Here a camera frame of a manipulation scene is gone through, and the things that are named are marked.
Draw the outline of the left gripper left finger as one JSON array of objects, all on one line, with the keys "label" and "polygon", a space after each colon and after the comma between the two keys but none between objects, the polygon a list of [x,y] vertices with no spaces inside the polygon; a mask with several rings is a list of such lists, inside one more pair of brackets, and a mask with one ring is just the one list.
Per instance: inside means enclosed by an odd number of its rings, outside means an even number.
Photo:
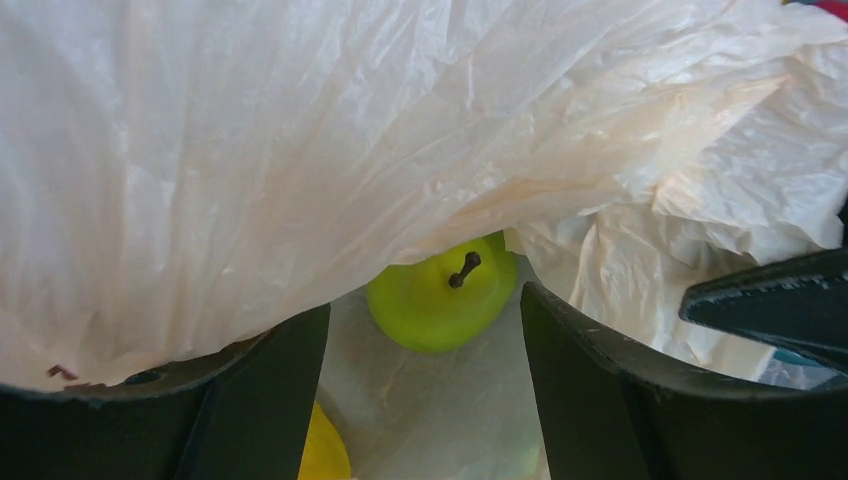
[{"label": "left gripper left finger", "polygon": [[218,353],[108,386],[39,363],[1,388],[5,479],[294,479],[325,352],[322,305]]}]

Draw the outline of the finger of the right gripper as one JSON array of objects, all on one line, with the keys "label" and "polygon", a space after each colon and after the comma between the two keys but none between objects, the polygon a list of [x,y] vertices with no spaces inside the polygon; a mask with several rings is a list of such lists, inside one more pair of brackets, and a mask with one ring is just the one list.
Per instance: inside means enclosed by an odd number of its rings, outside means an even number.
[{"label": "finger of the right gripper", "polygon": [[847,250],[837,248],[689,287],[679,317],[847,372]]}]

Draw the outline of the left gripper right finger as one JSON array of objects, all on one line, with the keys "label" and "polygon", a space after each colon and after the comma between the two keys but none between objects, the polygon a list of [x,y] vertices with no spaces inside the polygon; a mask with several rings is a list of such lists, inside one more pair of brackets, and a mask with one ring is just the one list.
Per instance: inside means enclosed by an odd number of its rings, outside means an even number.
[{"label": "left gripper right finger", "polygon": [[843,479],[847,390],[781,388],[662,354],[529,282],[526,354],[554,479]]}]

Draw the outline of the beige plastic bag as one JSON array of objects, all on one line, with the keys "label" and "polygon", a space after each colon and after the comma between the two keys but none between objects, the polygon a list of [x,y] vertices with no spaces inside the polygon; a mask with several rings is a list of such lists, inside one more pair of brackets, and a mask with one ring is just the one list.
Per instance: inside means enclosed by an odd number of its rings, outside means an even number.
[{"label": "beige plastic bag", "polygon": [[518,312],[379,336],[361,288],[503,231],[538,279],[748,380],[684,289],[833,248],[847,25],[778,1],[5,1],[1,389],[50,403],[335,303],[359,479],[547,479]]}]

